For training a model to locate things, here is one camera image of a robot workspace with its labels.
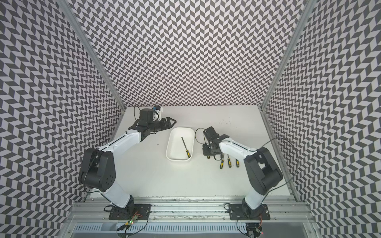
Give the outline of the white plastic storage box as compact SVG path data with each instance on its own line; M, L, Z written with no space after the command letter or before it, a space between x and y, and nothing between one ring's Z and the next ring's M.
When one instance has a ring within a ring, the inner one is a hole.
M166 149L167 159L175 162L189 161L193 154L194 136L195 131L192 128L178 127L172 129ZM190 159L187 157L181 137L184 138L186 146L191 154Z

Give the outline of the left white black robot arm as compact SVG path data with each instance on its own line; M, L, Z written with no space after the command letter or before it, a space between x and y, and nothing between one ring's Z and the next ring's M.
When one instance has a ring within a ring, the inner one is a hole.
M116 181L116 161L149 135L171 129L177 121L162 117L163 108L154 106L140 110L139 117L124 134L99 148L84 152L78 180L84 188L95 189L114 207L125 209L133 200Z

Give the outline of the yellow black handled file three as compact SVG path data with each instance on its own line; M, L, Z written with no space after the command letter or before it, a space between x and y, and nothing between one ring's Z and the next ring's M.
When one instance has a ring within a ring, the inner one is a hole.
M222 170L224 166L224 154L220 155L220 166L219 168Z

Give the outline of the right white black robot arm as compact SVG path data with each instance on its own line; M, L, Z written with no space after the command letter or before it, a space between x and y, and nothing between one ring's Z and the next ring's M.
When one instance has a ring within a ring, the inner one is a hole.
M206 143L202 145L204 156L229 155L243 163L252 190L243 199L249 210L258 209L265 195L283 180L283 173L270 151L244 146L228 135L219 135L213 127L203 131Z

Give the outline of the yellow black handled file four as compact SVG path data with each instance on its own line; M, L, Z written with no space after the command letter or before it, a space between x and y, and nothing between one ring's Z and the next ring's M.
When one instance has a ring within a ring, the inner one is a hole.
M229 166L229 168L232 168L232 162L231 162L231 158L230 158L229 154L228 154L228 166Z

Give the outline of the yellow black handled file two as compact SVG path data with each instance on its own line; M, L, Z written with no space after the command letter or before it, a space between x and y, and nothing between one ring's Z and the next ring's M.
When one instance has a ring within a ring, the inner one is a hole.
M183 145L184 145L184 147L185 147L187 157L190 159L190 158L191 158L191 154L190 154L190 152L189 152L189 150L188 150L188 148L187 148L187 146L186 146L185 140L184 140L183 137L181 137L181 139L182 139Z

